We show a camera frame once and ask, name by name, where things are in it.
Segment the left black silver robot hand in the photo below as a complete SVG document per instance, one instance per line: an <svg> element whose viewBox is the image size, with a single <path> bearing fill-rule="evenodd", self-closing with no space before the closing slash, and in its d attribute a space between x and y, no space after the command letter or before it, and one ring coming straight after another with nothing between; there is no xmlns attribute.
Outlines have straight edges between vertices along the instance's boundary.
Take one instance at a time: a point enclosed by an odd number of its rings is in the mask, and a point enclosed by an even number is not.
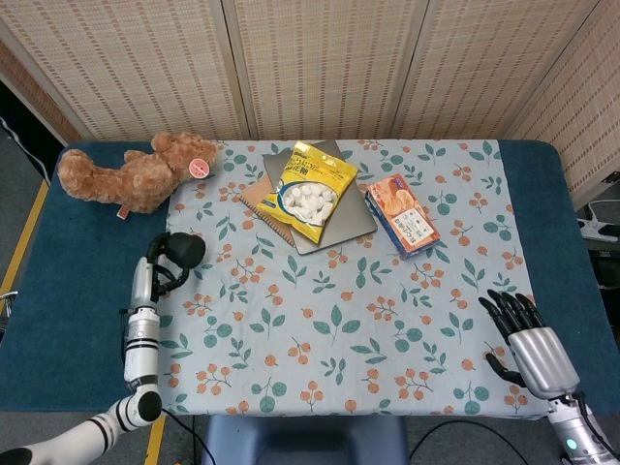
<svg viewBox="0 0 620 465"><path fill-rule="evenodd" d="M159 265L159 257L162 255L180 268L177 277ZM181 287L189 278L190 270L201 262L203 255L204 243L199 236L185 232L163 232L157 235L136 266L131 306L138 308L156 304L160 296Z"/></svg>

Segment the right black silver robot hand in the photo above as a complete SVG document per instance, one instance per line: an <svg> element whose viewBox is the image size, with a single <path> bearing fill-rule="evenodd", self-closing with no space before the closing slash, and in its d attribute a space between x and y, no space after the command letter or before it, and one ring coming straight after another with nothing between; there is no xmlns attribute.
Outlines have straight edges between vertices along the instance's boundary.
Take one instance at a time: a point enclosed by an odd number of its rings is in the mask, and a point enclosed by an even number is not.
<svg viewBox="0 0 620 465"><path fill-rule="evenodd" d="M495 355L485 359L504 381L527 388L535 397L550 400L573 394L580 379L555 331L536 305L523 294L487 292L480 305L507 344L517 369L510 371Z"/></svg>

